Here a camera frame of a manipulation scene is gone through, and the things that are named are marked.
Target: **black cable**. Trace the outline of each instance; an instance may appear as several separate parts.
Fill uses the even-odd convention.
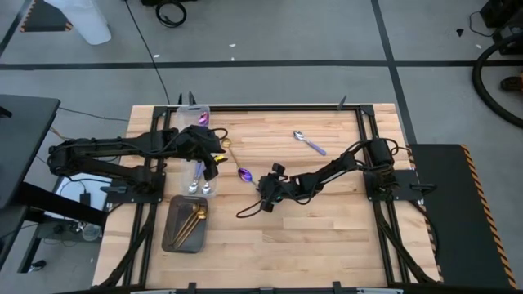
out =
[[[168,4],[172,4],[174,5],[175,7],[178,7],[178,9],[181,10],[181,13],[182,13],[182,17],[181,17],[181,20],[180,21],[172,21],[172,20],[169,20],[169,18],[167,16],[164,16],[162,13],[161,13],[161,9],[162,7],[164,7],[165,5],[168,5]],[[162,2],[160,2],[157,6],[156,6],[156,18],[160,21],[160,24],[162,24],[163,26],[166,26],[168,28],[176,28],[178,26],[180,26],[181,24],[185,23],[186,22],[186,19],[187,19],[187,10],[185,7],[183,7],[183,5],[181,5],[181,3],[179,3],[178,1],[174,1],[174,0],[163,0]]]
[[[138,27],[138,23],[136,22],[134,15],[132,14],[131,8],[129,7],[127,0],[124,0],[124,1],[125,1],[125,5],[127,6],[127,9],[129,10],[129,14],[131,15],[132,22],[134,23],[134,25],[136,26],[136,29],[138,30],[138,33],[140,34],[141,41],[143,41],[143,43],[145,45],[145,49],[147,49],[147,52],[149,53],[150,60],[153,62],[154,70],[156,71],[156,74],[158,75],[158,78],[159,78],[160,82],[162,83],[163,92],[165,93],[165,98],[167,99],[167,104],[170,105],[171,100],[169,99],[169,94],[167,92],[167,88],[165,87],[165,84],[163,83],[162,75],[158,71],[156,62],[154,62],[153,54],[150,52],[149,46],[147,45],[147,42],[145,41],[144,35],[141,34],[140,27]]]
[[[121,207],[123,203],[118,203],[114,205],[113,209],[107,212],[107,215],[111,214],[111,212],[114,212],[118,207]]]
[[[523,119],[518,118],[516,115],[512,114],[510,111],[502,107],[496,100],[489,94],[485,85],[483,84],[483,79],[481,77],[481,70],[483,69],[483,64],[489,59],[489,57],[494,54],[499,48],[511,44],[513,42],[523,41],[523,32],[513,34],[510,37],[504,38],[503,40],[496,42],[491,47],[488,47],[480,57],[477,59],[474,67],[472,68],[472,83],[474,89],[476,90],[477,95],[485,102],[485,104],[494,111],[498,116],[506,120],[507,122],[513,124],[516,127],[523,128]]]
[[[62,191],[64,191],[65,187],[67,187],[69,184],[71,184],[71,183],[75,183],[75,182],[78,182],[78,183],[82,184],[82,186],[83,186],[83,192],[84,192],[84,193],[87,193],[87,187],[82,183],[82,180],[71,180],[71,179],[69,179],[69,182],[65,183],[65,185],[62,186],[62,188],[61,188],[60,191],[58,192],[58,195],[59,195],[59,196],[62,196]]]
[[[21,227],[20,229],[14,229],[12,230],[11,232],[7,233],[7,234],[4,234],[2,237],[0,237],[0,239],[3,239],[7,236],[9,236],[10,234],[13,234],[13,233],[16,233],[16,232],[20,232],[21,230],[23,229],[27,229],[29,227],[32,227],[32,226],[35,226],[35,225],[40,225],[40,224],[32,224],[32,225],[26,225],[25,227]]]
[[[105,161],[105,162],[111,162],[111,161],[115,160],[116,158],[119,158],[119,156],[117,155],[117,156],[112,157],[111,159],[106,159],[106,160],[101,160],[101,159],[98,159],[98,160]]]
[[[243,212],[246,212],[247,210],[255,207],[256,205],[260,204],[262,202],[262,200],[260,199],[260,201],[254,203],[253,205],[251,205],[250,207],[247,207],[241,211],[239,211],[238,213],[236,213],[236,217],[238,218],[248,218],[248,217],[251,217],[251,216],[255,216],[258,212],[261,212],[262,211],[262,208],[260,207],[260,209],[258,209],[257,211],[251,213],[251,214],[247,214],[245,216],[241,216],[240,214],[242,214]]]
[[[129,122],[128,119],[123,119],[123,118],[106,118],[106,117],[102,117],[102,116],[95,115],[95,114],[88,114],[88,113],[84,113],[82,111],[67,109],[67,108],[64,108],[64,107],[59,107],[58,109],[64,110],[64,111],[69,111],[69,112],[74,113],[74,114],[87,115],[87,116],[90,116],[90,117],[93,117],[93,118],[105,119],[105,120],[110,120],[110,121]]]
[[[57,241],[57,242],[55,242],[55,243],[50,243],[47,239],[48,239],[49,237],[51,237],[52,235],[55,235],[55,234],[60,235],[60,240]],[[64,247],[67,247],[67,248],[75,247],[75,246],[78,244],[78,242],[76,242],[76,241],[72,241],[72,242],[73,242],[72,245],[67,245],[67,244],[65,243],[65,240],[64,240],[64,231],[61,231],[61,233],[57,233],[57,232],[55,232],[55,231],[53,230],[53,231],[50,232],[47,236],[43,237],[42,240],[43,240],[43,243],[46,244],[46,245],[54,246],[54,245],[58,245],[58,244],[61,243]]]
[[[494,35],[495,35],[495,34],[496,34],[496,33],[497,33],[501,28],[504,27],[504,26],[503,26],[503,27],[501,27],[501,28],[496,29],[496,30],[495,30],[493,33],[491,33],[491,34],[486,34],[486,33],[478,32],[478,31],[476,31],[476,30],[474,30],[474,29],[472,28],[472,16],[474,16],[476,13],[480,13],[480,11],[474,11],[473,13],[471,13],[471,14],[468,16],[468,28],[469,28],[473,33],[477,33],[477,34],[479,34],[480,36],[483,36],[483,37],[487,37],[487,38],[489,38],[489,37],[494,36]]]
[[[162,164],[162,169],[164,169],[164,168],[165,168],[166,166],[167,166],[167,164],[166,164],[166,163]]]
[[[434,241],[434,247],[436,250],[434,250],[434,257],[438,258],[438,252],[440,250],[440,239],[438,237],[438,232],[436,231],[436,227],[434,226],[434,223],[432,223],[431,219],[428,217],[427,212],[425,212],[418,204],[416,200],[410,200],[410,204],[412,204],[428,221],[428,224],[431,226],[431,232],[432,232],[432,239]]]
[[[398,152],[400,152],[400,149],[407,151],[407,154],[408,154],[409,156],[412,155],[412,152],[410,151],[409,148],[405,148],[405,147],[401,147],[401,146],[393,147],[393,148],[391,149],[391,153],[392,153],[392,155],[396,155],[396,154],[398,154]]]
[[[109,182],[107,180],[98,180],[98,179],[79,179],[79,180],[73,180],[71,179],[70,177],[67,176],[67,178],[69,179],[70,182],[82,182],[83,180],[90,180],[90,181],[97,181],[97,182],[100,182],[100,183],[106,183],[106,184],[111,184],[112,182]]]
[[[36,156],[36,158],[37,158],[39,161],[41,161],[43,164],[47,165],[46,161],[43,160],[42,158],[40,158],[38,155]]]

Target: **wooden tabletop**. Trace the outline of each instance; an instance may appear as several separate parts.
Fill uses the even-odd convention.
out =
[[[395,106],[373,106],[380,137],[404,146]],[[138,136],[150,129],[153,107],[134,106],[127,136]],[[229,131],[239,164],[251,171],[255,180],[270,172],[273,163],[286,166],[287,175],[315,172],[360,139],[352,111],[215,112],[211,113],[211,127]],[[306,134],[327,151],[327,156],[296,141],[294,130]],[[237,177],[229,152],[229,161],[219,166],[218,195],[209,199],[206,243],[197,254],[171,253],[161,248],[169,201],[174,195],[186,193],[177,188],[180,159],[167,160],[167,184],[156,216],[148,288],[187,288],[189,282],[196,282],[198,288],[332,287],[333,281],[340,281],[343,287],[386,286],[372,204],[366,198],[360,172],[347,173],[326,185],[305,206],[283,201],[272,213],[237,219],[236,212],[254,204],[259,196],[251,184]],[[399,152],[395,160],[396,169],[409,167],[405,152]],[[121,164],[133,167],[143,164],[143,158],[123,157]],[[127,250],[135,207],[125,204],[111,213],[93,284],[105,280]],[[423,216],[409,203],[396,203],[396,211],[405,247],[437,280]],[[141,252],[137,256],[133,282],[137,282]],[[396,254],[391,254],[391,259],[399,280]]]

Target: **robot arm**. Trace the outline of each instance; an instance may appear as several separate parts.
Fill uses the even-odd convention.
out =
[[[355,154],[364,149],[371,158],[370,166],[355,159]],[[376,177],[376,186],[392,189],[395,184],[391,175],[394,158],[387,145],[387,139],[373,139],[357,142],[349,147],[339,158],[333,160],[316,172],[307,172],[295,176],[285,176],[285,167],[275,163],[272,173],[262,176],[258,185],[261,195],[260,208],[272,212],[276,203],[283,199],[292,199],[300,204],[307,204],[324,188],[325,184],[352,171],[372,172]]]
[[[172,128],[147,132],[135,138],[68,140],[49,148],[47,164],[51,173],[57,176],[74,176],[86,172],[123,180],[137,192],[150,193],[154,189],[155,177],[159,175],[148,167],[123,167],[95,158],[139,155],[153,159],[174,157],[197,160],[205,164],[205,180],[211,180],[218,175],[219,163],[212,153],[225,153],[215,131],[190,126],[180,132]]]

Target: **concrete floor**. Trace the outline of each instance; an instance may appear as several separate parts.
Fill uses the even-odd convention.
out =
[[[25,2],[0,0],[0,40]],[[150,63],[150,57],[125,4],[97,2],[109,21],[110,42],[89,46],[75,29],[63,33],[21,33],[17,29],[5,51],[0,50],[0,93],[54,97],[63,107],[117,118],[127,118],[132,105],[166,103],[154,69],[150,65],[138,68]],[[178,29],[164,28],[155,19],[154,9],[143,7],[138,0],[129,0],[129,5],[150,50],[159,55],[155,60],[161,63],[160,73],[171,101],[180,92],[192,91],[202,104],[338,102],[344,95],[348,103],[405,102],[410,119],[403,109],[403,123],[412,121],[411,135],[418,143],[468,145],[516,281],[523,285],[523,198],[517,188],[523,167],[521,130],[483,105],[472,88],[471,68],[400,67],[398,91],[398,81],[392,81],[385,62],[392,57],[399,61],[475,60],[492,44],[489,38],[468,29],[468,15],[484,2],[201,0],[184,4],[188,18]],[[392,56],[383,49],[383,31],[380,35],[374,14],[376,4],[381,7]],[[488,32],[479,18],[474,26]],[[465,30],[462,37],[456,29]],[[246,67],[213,63],[232,58],[300,60],[300,64],[265,66],[253,62],[257,66]],[[507,59],[500,55],[492,58]],[[326,60],[332,66],[318,66],[311,60]],[[359,63],[339,66],[335,61],[340,60]],[[186,61],[194,63],[181,64]],[[93,69],[99,63],[110,65]],[[124,69],[129,63],[136,68]],[[74,64],[76,69],[60,69],[66,64]],[[24,65],[37,70],[16,70]],[[47,69],[38,69],[41,65]],[[518,75],[520,70],[490,67],[484,70],[484,81],[500,103],[519,109],[517,114],[523,116],[521,96],[502,93],[497,87],[501,78]],[[114,137],[122,135],[127,125],[59,111],[53,127],[69,137]],[[59,143],[50,133],[40,157],[46,157],[50,145]],[[45,189],[56,183],[39,161],[34,162],[26,180]],[[0,274],[2,289],[51,293],[91,285],[98,251],[94,244],[72,248],[43,244],[37,258],[47,260],[47,268],[14,274],[29,235],[30,229],[20,233]]]

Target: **wire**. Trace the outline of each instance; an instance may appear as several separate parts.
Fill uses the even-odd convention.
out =
[[[166,163],[162,164],[162,169],[164,169],[166,166],[167,166]],[[150,169],[153,169],[153,168],[155,168],[155,167],[158,167],[158,165],[152,166],[152,167],[150,167]]]
[[[23,229],[27,229],[27,228],[30,228],[30,227],[35,226],[35,225],[40,225],[40,224],[26,225],[25,227],[21,227],[20,229],[14,229],[11,232],[9,232],[7,234],[4,234],[2,237],[0,237],[0,240],[5,238],[5,237],[7,237],[7,236],[9,236],[10,234],[13,234],[13,233],[16,233],[16,232],[20,232]]]
[[[58,245],[58,244],[61,243],[64,247],[67,247],[67,248],[71,248],[71,247],[76,246],[76,245],[78,244],[78,242],[76,242],[76,241],[72,241],[72,242],[73,242],[72,245],[67,245],[67,244],[65,243],[65,240],[64,240],[64,232],[65,232],[65,229],[63,229],[63,230],[64,230],[64,231],[61,231],[60,233],[56,233],[56,232],[53,230],[53,231],[50,232],[47,236],[45,236],[45,237],[42,238],[43,243],[46,244],[46,245],[51,245],[51,246]],[[60,240],[57,241],[57,242],[55,242],[55,243],[50,243],[47,239],[48,239],[49,237],[51,237],[52,235],[55,235],[55,234],[60,235]]]
[[[90,180],[90,181],[97,181],[97,182],[100,182],[100,183],[112,184],[112,182],[109,182],[109,181],[107,181],[107,180],[98,180],[98,179],[79,179],[79,180],[73,180],[73,179],[71,179],[71,178],[68,177],[68,176],[67,176],[66,178],[68,178],[68,179],[69,179],[70,181],[72,181],[72,182],[77,182],[77,181],[82,182],[83,180]]]
[[[107,215],[111,214],[111,212],[114,212],[118,207],[121,207],[123,203],[118,203],[114,205],[113,209],[111,209],[109,212],[107,212]]]
[[[119,156],[117,155],[117,156],[112,157],[111,159],[106,159],[106,160],[99,159],[99,160],[100,161],[105,161],[105,162],[111,162],[111,161],[115,160],[116,158],[119,158]]]
[[[82,180],[71,180],[71,179],[69,178],[69,182],[65,183],[65,185],[62,186],[62,188],[60,189],[60,192],[58,192],[58,195],[59,195],[59,196],[62,196],[62,191],[64,191],[65,187],[67,187],[69,184],[74,183],[74,182],[78,182],[78,183],[82,184],[82,186],[83,186],[83,192],[84,192],[84,193],[87,193],[87,188],[86,188],[86,186],[82,183]]]
[[[132,14],[131,8],[129,7],[129,3],[127,3],[127,0],[124,0],[125,5],[127,6],[127,9],[129,10],[129,14],[131,15],[132,22],[136,26],[136,29],[138,30],[138,33],[140,34],[141,41],[143,41],[145,45],[145,49],[147,49],[147,53],[149,53],[150,60],[153,62],[154,70],[156,71],[156,74],[158,75],[158,78],[160,82],[162,83],[163,92],[165,93],[165,98],[167,99],[167,104],[171,104],[171,100],[169,99],[169,94],[167,92],[167,88],[165,87],[165,84],[163,83],[162,75],[158,71],[158,67],[156,66],[156,62],[154,62],[153,54],[150,52],[149,46],[147,45],[147,42],[145,41],[144,35],[141,34],[140,27],[138,27],[138,23],[136,22],[134,15]]]
[[[72,138],[69,138],[69,137],[66,137],[66,136],[62,136],[60,134],[59,131],[57,131],[54,127],[50,127],[49,128],[49,131],[55,135],[57,135],[60,139],[62,139],[63,141],[67,141],[67,140],[72,140]]]
[[[119,121],[119,122],[129,122],[128,119],[123,119],[123,118],[106,118],[106,117],[101,117],[101,116],[95,115],[95,114],[88,114],[88,113],[84,113],[82,111],[67,109],[67,108],[64,108],[64,107],[59,107],[58,109],[61,109],[61,110],[64,110],[64,111],[69,111],[69,112],[72,112],[74,114],[87,115],[87,116],[90,116],[90,117],[93,117],[93,118],[99,118],[99,119],[105,119],[105,120],[111,120],[111,121]]]
[[[408,154],[409,156],[412,155],[412,152],[410,151],[409,148],[405,148],[405,147],[401,147],[401,146],[396,146],[396,147],[392,148],[392,149],[391,149],[391,153],[392,153],[392,155],[396,155],[396,154],[398,154],[398,152],[400,152],[400,149],[407,151],[407,154]]]
[[[165,5],[168,5],[168,4],[172,4],[181,10],[182,17],[181,17],[180,21],[169,20],[169,18],[167,16],[164,16],[162,14],[162,12],[161,12],[162,7]],[[158,5],[156,6],[156,18],[158,18],[158,20],[160,21],[160,24],[162,24],[163,26],[168,27],[168,28],[176,28],[186,22],[187,11],[186,11],[186,8],[183,7],[183,5],[181,5],[181,3],[179,3],[178,1],[163,0],[162,2],[158,3]]]
[[[37,158],[39,161],[41,161],[43,164],[47,165],[46,161],[43,160],[42,158],[40,158],[38,155],[36,156],[36,158]]]
[[[242,213],[246,212],[247,210],[249,210],[249,209],[255,207],[256,205],[260,204],[261,202],[262,202],[262,200],[260,199],[260,201],[254,203],[254,204],[251,205],[250,207],[247,207],[247,208],[245,208],[245,209],[239,211],[238,213],[236,213],[236,217],[238,217],[238,218],[248,218],[248,217],[251,217],[251,216],[255,216],[258,212],[261,212],[261,211],[262,211],[262,208],[261,208],[261,207],[260,207],[260,209],[258,209],[257,211],[255,211],[255,212],[253,212],[253,213],[251,213],[251,214],[247,214],[247,215],[245,215],[245,216],[241,216],[240,214],[242,214]]]
[[[476,13],[480,13],[480,11],[474,11],[473,13],[471,13],[469,16],[468,16],[468,28],[473,32],[473,33],[477,33],[479,34],[480,36],[483,36],[483,37],[487,37],[487,38],[490,38],[492,36],[494,36],[497,32],[499,32],[500,30],[504,29],[507,25],[509,25],[509,23],[506,23],[504,24],[503,26],[497,28],[493,33],[491,34],[486,34],[486,33],[482,33],[482,32],[478,32],[476,30],[474,30],[472,28],[472,16],[474,16]]]
[[[432,223],[431,219],[428,217],[427,212],[425,212],[416,202],[415,200],[410,200],[410,204],[412,204],[416,209],[425,217],[425,219],[428,221],[428,224],[431,226],[431,232],[432,232],[432,238],[434,240],[434,247],[436,248],[434,250],[434,258],[438,258],[438,252],[440,250],[440,239],[438,236],[438,232],[436,231],[436,227],[434,226],[434,223]]]

